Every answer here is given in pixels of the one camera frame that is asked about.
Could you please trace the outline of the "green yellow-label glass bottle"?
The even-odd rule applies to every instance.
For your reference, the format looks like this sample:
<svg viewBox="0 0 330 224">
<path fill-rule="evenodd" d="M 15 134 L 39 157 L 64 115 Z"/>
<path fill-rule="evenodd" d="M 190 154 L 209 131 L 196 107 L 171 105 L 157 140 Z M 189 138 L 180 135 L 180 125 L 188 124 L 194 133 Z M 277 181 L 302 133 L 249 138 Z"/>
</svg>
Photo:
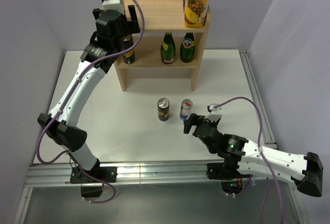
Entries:
<svg viewBox="0 0 330 224">
<path fill-rule="evenodd" d="M 174 62 L 176 54 L 175 42 L 172 33 L 165 33 L 163 41 L 160 47 L 161 60 L 165 64 L 171 64 Z"/>
</svg>

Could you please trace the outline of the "green Perrier glass bottle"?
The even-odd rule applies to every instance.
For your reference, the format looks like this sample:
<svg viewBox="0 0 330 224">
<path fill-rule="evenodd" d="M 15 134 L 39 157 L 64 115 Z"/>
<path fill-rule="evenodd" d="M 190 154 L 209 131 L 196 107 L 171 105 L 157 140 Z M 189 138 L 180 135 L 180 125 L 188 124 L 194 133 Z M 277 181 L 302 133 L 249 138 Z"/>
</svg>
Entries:
<svg viewBox="0 0 330 224">
<path fill-rule="evenodd" d="M 180 59 L 184 63 L 190 63 L 195 54 L 194 34 L 186 33 L 180 45 Z"/>
</svg>

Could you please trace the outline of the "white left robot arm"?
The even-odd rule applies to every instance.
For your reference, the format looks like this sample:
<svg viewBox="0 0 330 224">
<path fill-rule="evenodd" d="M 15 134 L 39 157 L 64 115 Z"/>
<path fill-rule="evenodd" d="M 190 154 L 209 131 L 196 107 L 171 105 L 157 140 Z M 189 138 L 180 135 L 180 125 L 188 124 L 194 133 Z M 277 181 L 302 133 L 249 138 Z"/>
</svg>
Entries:
<svg viewBox="0 0 330 224">
<path fill-rule="evenodd" d="M 85 47 L 78 69 L 57 105 L 48 113 L 41 113 L 38 123 L 42 127 L 39 141 L 44 135 L 75 160 L 82 170 L 82 177 L 88 182 L 100 178 L 100 162 L 90 151 L 86 139 L 87 132 L 78 128 L 78 120 L 91 93 L 108 73 L 114 62 L 129 50 L 124 48 L 124 38 L 132 34 L 142 34 L 144 23 L 138 22 L 138 6 L 128 7 L 130 19 L 116 10 L 94 9 L 96 31 Z"/>
</svg>

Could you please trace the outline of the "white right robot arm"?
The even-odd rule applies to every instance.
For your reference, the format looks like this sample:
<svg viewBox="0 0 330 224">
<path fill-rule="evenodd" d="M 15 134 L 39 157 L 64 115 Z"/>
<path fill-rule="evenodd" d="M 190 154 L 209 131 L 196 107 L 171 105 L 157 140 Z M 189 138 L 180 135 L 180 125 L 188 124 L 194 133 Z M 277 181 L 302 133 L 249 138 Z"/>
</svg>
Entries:
<svg viewBox="0 0 330 224">
<path fill-rule="evenodd" d="M 293 154 L 259 146 L 244 137 L 220 133 L 217 125 L 218 121 L 196 114 L 184 121 L 185 134 L 194 126 L 192 135 L 206 146 L 209 153 L 224 160 L 207 164 L 209 179 L 234 180 L 251 175 L 276 178 L 296 186 L 305 195 L 322 196 L 323 165 L 317 154 Z"/>
</svg>

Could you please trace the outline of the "blue silver can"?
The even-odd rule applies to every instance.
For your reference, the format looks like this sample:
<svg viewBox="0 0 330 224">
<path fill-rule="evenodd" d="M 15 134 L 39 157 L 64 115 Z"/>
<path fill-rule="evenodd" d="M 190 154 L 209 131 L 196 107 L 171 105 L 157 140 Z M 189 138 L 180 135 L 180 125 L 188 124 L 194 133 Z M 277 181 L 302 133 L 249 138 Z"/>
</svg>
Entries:
<svg viewBox="0 0 330 224">
<path fill-rule="evenodd" d="M 180 118 L 182 120 L 187 120 L 192 111 L 193 102 L 190 99 L 184 99 L 180 107 Z"/>
</svg>

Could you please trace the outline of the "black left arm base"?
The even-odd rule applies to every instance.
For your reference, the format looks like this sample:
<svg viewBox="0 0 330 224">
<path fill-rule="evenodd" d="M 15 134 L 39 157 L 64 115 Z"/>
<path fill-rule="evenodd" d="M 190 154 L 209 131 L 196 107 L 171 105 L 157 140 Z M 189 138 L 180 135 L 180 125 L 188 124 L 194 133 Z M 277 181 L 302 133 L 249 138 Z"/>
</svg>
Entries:
<svg viewBox="0 0 330 224">
<path fill-rule="evenodd" d="M 71 171 L 70 184 L 92 184 L 101 183 L 101 186 L 81 186 L 80 194 L 86 201 L 91 203 L 104 203 L 112 200 L 116 195 L 116 189 L 111 183 L 117 179 L 117 167 L 106 166 L 98 167 L 92 171 L 81 171 L 79 167 L 73 167 Z M 107 200 L 96 200 L 103 193 L 105 185 L 112 188 L 112 196 Z"/>
</svg>

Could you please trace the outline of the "black yellow can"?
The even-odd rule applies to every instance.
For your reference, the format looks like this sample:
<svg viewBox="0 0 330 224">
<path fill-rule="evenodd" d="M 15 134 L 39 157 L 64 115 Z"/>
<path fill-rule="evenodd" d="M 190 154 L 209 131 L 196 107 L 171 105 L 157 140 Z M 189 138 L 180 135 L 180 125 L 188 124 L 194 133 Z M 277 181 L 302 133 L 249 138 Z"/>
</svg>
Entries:
<svg viewBox="0 0 330 224">
<path fill-rule="evenodd" d="M 157 102 L 158 119 L 167 121 L 169 119 L 170 102 L 167 98 L 161 98 Z"/>
<path fill-rule="evenodd" d="M 123 50 L 128 50 L 130 47 L 133 46 L 133 37 L 132 35 L 128 35 L 124 38 L 123 40 Z M 131 65 L 132 63 L 135 62 L 135 52 L 134 50 L 129 50 L 127 53 L 123 54 L 123 61 L 128 64 Z"/>
</svg>

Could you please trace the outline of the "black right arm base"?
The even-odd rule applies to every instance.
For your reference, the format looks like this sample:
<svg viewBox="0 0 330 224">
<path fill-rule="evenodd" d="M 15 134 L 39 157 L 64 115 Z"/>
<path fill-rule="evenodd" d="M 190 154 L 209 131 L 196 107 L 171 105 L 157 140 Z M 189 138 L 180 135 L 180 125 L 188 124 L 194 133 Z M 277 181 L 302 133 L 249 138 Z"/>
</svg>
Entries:
<svg viewBox="0 0 330 224">
<path fill-rule="evenodd" d="M 250 174 L 241 174 L 237 170 L 225 168 L 224 163 L 208 163 L 206 176 L 210 180 L 234 180 L 249 178 Z"/>
</svg>

